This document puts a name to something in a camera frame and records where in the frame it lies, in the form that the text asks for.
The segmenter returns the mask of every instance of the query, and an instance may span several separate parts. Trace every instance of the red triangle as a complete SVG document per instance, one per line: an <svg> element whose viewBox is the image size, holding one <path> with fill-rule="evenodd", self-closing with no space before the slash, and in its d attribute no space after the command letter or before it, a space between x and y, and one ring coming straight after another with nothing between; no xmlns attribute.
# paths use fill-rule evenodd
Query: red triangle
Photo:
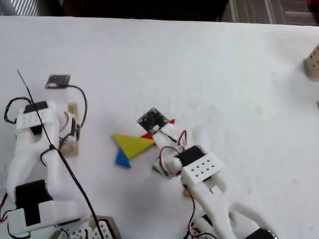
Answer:
<svg viewBox="0 0 319 239"><path fill-rule="evenodd" d="M172 119L169 123L174 124L175 123L175 119ZM142 135L141 138L153 139L153 136L151 136L149 133L146 133L146 134Z"/></svg>
<svg viewBox="0 0 319 239"><path fill-rule="evenodd" d="M146 133L146 134L142 135L141 138L153 139L153 136L151 136L149 133Z"/></svg>

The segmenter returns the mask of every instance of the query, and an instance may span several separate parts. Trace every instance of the circuit board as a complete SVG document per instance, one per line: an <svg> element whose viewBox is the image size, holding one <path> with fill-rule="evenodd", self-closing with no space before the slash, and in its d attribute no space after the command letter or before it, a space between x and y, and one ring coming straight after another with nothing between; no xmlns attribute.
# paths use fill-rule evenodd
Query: circuit board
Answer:
<svg viewBox="0 0 319 239"><path fill-rule="evenodd" d="M151 108L145 115L138 119L138 123L150 134L153 135L168 123L168 119L156 108Z"/></svg>
<svg viewBox="0 0 319 239"><path fill-rule="evenodd" d="M59 87L61 89L69 85L70 78L71 75L50 75L44 88L55 89Z"/></svg>

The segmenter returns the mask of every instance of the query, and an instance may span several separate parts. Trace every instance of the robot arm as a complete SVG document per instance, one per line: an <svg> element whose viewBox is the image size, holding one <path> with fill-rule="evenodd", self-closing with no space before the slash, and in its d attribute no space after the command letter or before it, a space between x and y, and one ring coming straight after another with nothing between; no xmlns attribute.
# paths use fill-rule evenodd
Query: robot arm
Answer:
<svg viewBox="0 0 319 239"><path fill-rule="evenodd" d="M154 135L156 142L159 137L164 136ZM168 173L168 178L181 174L182 184L202 207L208 220L197 218L194 221L197 228L219 239L238 239L235 235L238 227L250 227L250 233L242 237L246 239L284 238L275 221L246 194L213 153L205 152L198 145L183 147L182 152L178 146L176 150L162 155L161 169ZM233 212L245 216L246 222L241 223L243 217L234 217Z"/></svg>
<svg viewBox="0 0 319 239"><path fill-rule="evenodd" d="M68 142L77 140L74 115L60 112L54 102L39 102L36 107L56 148L59 147L59 138L67 134L70 134ZM8 196L17 207L7 214L13 235L83 222L89 218L86 204L71 176L57 151L48 150L49 146L33 105L20 110L16 123L16 148L6 182ZM47 179L26 183L41 155L47 166Z"/></svg>

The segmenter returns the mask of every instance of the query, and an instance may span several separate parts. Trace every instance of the electrical wire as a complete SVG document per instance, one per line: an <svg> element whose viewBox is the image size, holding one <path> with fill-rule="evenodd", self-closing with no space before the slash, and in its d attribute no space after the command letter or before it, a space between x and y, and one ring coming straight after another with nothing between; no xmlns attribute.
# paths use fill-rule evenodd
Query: electrical wire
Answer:
<svg viewBox="0 0 319 239"><path fill-rule="evenodd" d="M31 95L31 92L30 92L30 90L29 90L29 87L26 85L26 83L25 83L25 81L24 81L24 79L23 79L21 73L19 72L19 70L17 69L16 71L18 72L18 74L19 74L19 76L20 76L22 82L24 83L24 86L26 87L26 90L28 91L28 94L29 94L29 96L30 96L32 105L33 105L33 107L34 107L34 109L35 109L35 111L36 111L36 113L37 113L37 115L38 115L38 117L39 117L39 120L40 120L40 123L41 123L41 125L42 125L43 130L44 130L45 136L46 136L47 140L49 141L49 144L51 145L52 142L51 142L51 140L50 140L50 138L49 138L49 136L48 136L48 133L47 133L45 127L44 127L44 124L43 124L42 119L41 119L41 117L40 117L39 111L38 111L38 109L36 108L36 105L35 105L34 100L33 100L33 98L32 98L32 95Z"/></svg>
<svg viewBox="0 0 319 239"><path fill-rule="evenodd" d="M193 195L192 195L192 193L190 192L190 190L188 189L188 187L186 186L186 185L184 185L184 187L185 187L185 189L188 191L188 193L189 193L189 195L190 195L190 198L191 198L191 200L192 200L192 202L193 202L193 212L191 213L191 216L190 216L190 219L189 219L189 222L188 222L188 230L187 230L187 233L186 233L186 235L183 237L183 239L187 239L188 238L188 236L191 236L192 238L198 238L198 237L200 237L200 236L204 236L204 235L208 235L208 236L211 236L211 237L213 237L213 238L215 238L215 239L218 239L217 237L215 237L213 234L211 234L211 233L201 233L201 234L198 234L198 235L193 235L192 233L191 233L191 231L190 231L190 229L191 229L191 223L192 223L192 221L193 221L193 218L194 218L194 214L195 214L195 200L194 200L194 197L193 197Z"/></svg>
<svg viewBox="0 0 319 239"><path fill-rule="evenodd" d="M87 112L88 112L88 101L86 99L86 96L85 96L85 93L84 91L78 87L78 86L74 86L74 85L63 85L63 86L56 86L56 87L50 87L50 89L64 89L64 88L67 88L67 87L71 87L71 88L76 88L78 89L81 94L83 95L83 99L84 99L84 104L85 104L85 110L84 110L84 115L83 115L83 120L82 120L82 123L80 125L80 127L82 128L83 125L84 125L84 122L85 122L85 119L86 119L86 115L87 115Z"/></svg>
<svg viewBox="0 0 319 239"><path fill-rule="evenodd" d="M65 229L60 228L60 231L64 232L66 234L66 238L69 239L70 235Z"/></svg>
<svg viewBox="0 0 319 239"><path fill-rule="evenodd" d="M31 238L31 233L30 233L30 232L28 232L29 235L27 235L27 236L25 236L25 237L21 237L21 238L12 235L12 234L10 233L10 230L9 230L9 223L6 225L6 228L7 228L7 230L8 230L9 236L10 236L11 238L13 238L13 239L29 239L29 238Z"/></svg>
<svg viewBox="0 0 319 239"><path fill-rule="evenodd" d="M46 167L46 164L43 162L43 160L42 160L42 157L47 153L47 152L49 152L49 151L51 151L51 150L54 150L55 149L55 147L51 147L51 145L50 145L50 147L47 149L47 150L45 150L45 151L43 151L41 154L40 154L40 161L41 161L41 163Z"/></svg>
<svg viewBox="0 0 319 239"><path fill-rule="evenodd" d="M182 133L180 134L179 138L178 138L177 145L180 145L180 140L183 137L183 135L185 135L184 140L185 140L185 144L187 144L187 131L183 130Z"/></svg>
<svg viewBox="0 0 319 239"><path fill-rule="evenodd" d="M78 126L79 128L75 130L75 133L78 132L80 130L80 126ZM59 143L59 147L58 147L58 150L61 150L62 146L64 145L64 143L66 142L66 139L69 137L69 136L72 136L74 135L74 132L70 132L68 133L66 136L64 136L63 138L60 137L60 143Z"/></svg>
<svg viewBox="0 0 319 239"><path fill-rule="evenodd" d="M60 129L60 132L65 129L65 127L68 125L69 119L70 119L70 116L69 116L69 114L68 114L67 112L64 112L64 114L66 115L66 123L65 123L65 125Z"/></svg>
<svg viewBox="0 0 319 239"><path fill-rule="evenodd" d="M1 215L1 209L4 206L7 197L8 197L8 193L5 193L0 204L0 215ZM5 221L6 221L6 218L3 218L2 220L0 219L0 223L4 223Z"/></svg>
<svg viewBox="0 0 319 239"><path fill-rule="evenodd" d="M84 125L85 119L86 119L87 112L88 112L88 101L87 101L87 99L86 99L86 96L85 96L84 91L83 91L80 87L74 86L74 85L67 85L67 87L76 88L76 89L78 89L78 90L82 93L82 95L83 95L84 104L85 104L85 111L84 111L82 123L81 123L81 125L80 125L80 127L82 128L83 125Z"/></svg>
<svg viewBox="0 0 319 239"><path fill-rule="evenodd" d="M98 228L100 237L101 237L101 238L104 238L103 233L102 233L102 230L101 230L100 225L99 225L99 221L98 221L98 219L97 219L97 217L96 217L96 214L95 214L95 212L94 212L94 209L93 209L93 207L92 207L92 205L91 205L91 202L90 202L88 196L86 195L86 193L85 193L85 191L84 191L82 185L80 184L80 182L78 181L78 179L77 179L76 176L74 175L72 169L70 168L69 164L67 163L67 161L66 161L66 159L64 158L63 154L61 153L61 151L58 150L58 149L51 143L51 140L50 140L50 138L49 138L49 136L48 136L48 134L47 134L47 132L46 132L46 130L45 130L44 124L43 124L43 122L42 122L42 120L41 120L39 111L38 111L38 109L36 108L36 105L35 105L34 100L33 100L33 98L32 98L31 92L30 92L28 86L26 85L26 83L25 83L25 81L24 81L24 79L23 79L23 77L22 77L22 75L21 75L21 73L19 72L18 69L17 69L17 72L18 72L20 78L22 79L22 81L23 81L23 83L24 83L24 85L25 85L25 87L26 87L26 89L27 89L27 91L28 91L28 94L29 94L29 96L30 96L30 98L31 98L32 104L33 104L33 106L34 106L34 109L35 109L37 115L39 116L40 123L41 123L41 125L42 125L42 127L43 127L43 129L44 129L45 135L46 135L46 137L47 137L47 139L48 139L48 141L49 141L50 148L52 148L52 150L56 150L56 151L58 152L58 154L59 154L59 156L60 156L62 162L64 163L66 169L68 170L68 172L69 172L69 174L71 175L73 181L75 182L76 186L79 188L79 190L80 190L80 192L82 193L82 195L83 195L83 197L84 197L86 203L88 204L88 206L89 206L89 208L90 208L90 211L91 211L91 213L92 213L92 217L93 217L94 222L95 222L95 224L96 224L96 226L97 226L97 228ZM83 125L83 123L84 123L84 121L85 121L85 117L86 117L86 114L84 114L84 118L83 118L83 121L82 121L82 125Z"/></svg>
<svg viewBox="0 0 319 239"><path fill-rule="evenodd" d="M165 168L165 166L164 166L164 164L163 164L163 155L162 155L163 150L166 149L166 148L170 148L170 149L175 150L175 151L177 152L177 154L179 154L179 151L178 151L176 148L174 148L174 147L164 146L163 148L161 148L161 150L160 150L160 152L159 152L159 165L160 165L162 171L164 172L164 174L165 174L167 177L169 177L168 170Z"/></svg>
<svg viewBox="0 0 319 239"><path fill-rule="evenodd" d="M3 116L5 122L11 123L11 124L16 124L16 119L14 121L11 121L11 120L8 119L8 112L10 110L10 107L11 107L12 103L17 101L17 100L28 101L29 105L32 104L31 100L29 98L27 98L27 97L24 97L24 96L13 98L12 100L9 101L9 103L7 104L7 106L5 108L4 116Z"/></svg>
<svg viewBox="0 0 319 239"><path fill-rule="evenodd" d="M6 221L6 219L7 219L7 217L6 217L7 213L13 212L14 210L15 210L15 209L5 211L5 213L2 215L2 217L1 217L1 219L0 219L0 222L1 222L1 223L4 223L4 222Z"/></svg>
<svg viewBox="0 0 319 239"><path fill-rule="evenodd" d="M172 136L168 135L167 133L161 131L160 129L157 130L157 132L160 132L160 133L164 134L164 135L167 136L171 141L173 141L174 143L177 143L177 140L176 140L176 139L174 139Z"/></svg>

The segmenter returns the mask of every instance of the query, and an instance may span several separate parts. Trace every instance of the blue triangle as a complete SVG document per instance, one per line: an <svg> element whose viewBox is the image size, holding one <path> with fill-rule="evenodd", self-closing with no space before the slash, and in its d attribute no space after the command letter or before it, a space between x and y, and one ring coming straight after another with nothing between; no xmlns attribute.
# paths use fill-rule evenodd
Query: blue triangle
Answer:
<svg viewBox="0 0 319 239"><path fill-rule="evenodd" d="M118 155L116 156L115 163L124 167L131 167L129 159L126 157L121 148L119 149Z"/></svg>

